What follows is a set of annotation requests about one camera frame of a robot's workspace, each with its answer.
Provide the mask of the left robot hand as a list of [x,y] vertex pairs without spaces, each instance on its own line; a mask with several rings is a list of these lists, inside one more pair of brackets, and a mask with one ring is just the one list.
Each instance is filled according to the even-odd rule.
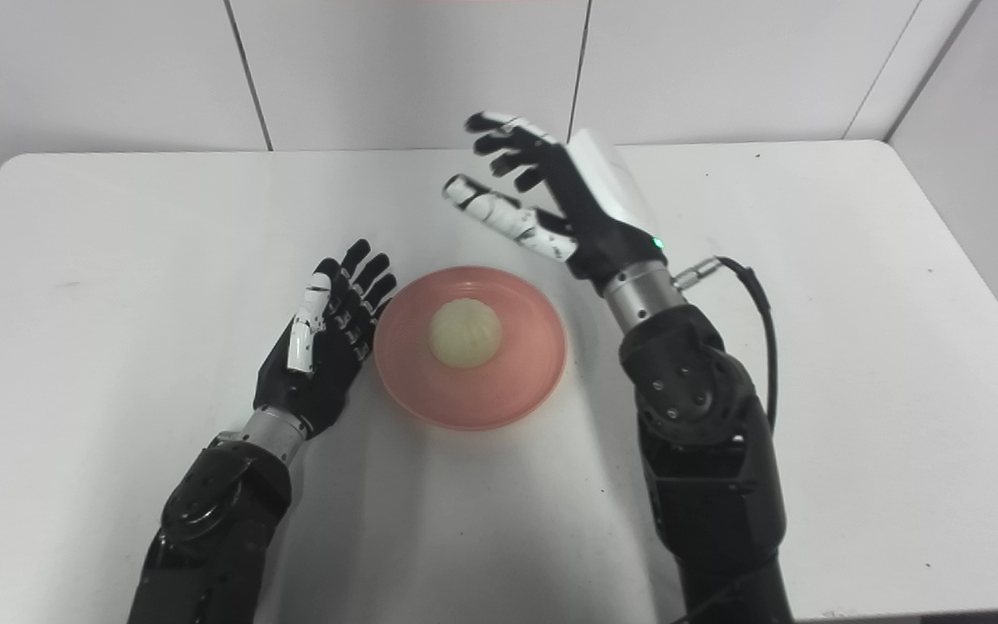
[[258,370],[253,407],[292,415],[306,439],[335,424],[396,285],[391,259],[365,238],[341,259],[325,257]]

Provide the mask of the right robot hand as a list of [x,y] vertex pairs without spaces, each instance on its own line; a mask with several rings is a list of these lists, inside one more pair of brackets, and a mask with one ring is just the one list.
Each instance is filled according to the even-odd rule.
[[496,178],[514,174],[526,193],[542,185],[558,213],[527,206],[469,175],[457,174],[443,193],[456,209],[551,260],[601,293],[626,266],[665,264],[660,238],[643,218],[645,202],[625,163],[587,131],[562,143],[522,117],[476,112],[463,124],[475,135],[474,154],[488,157]]

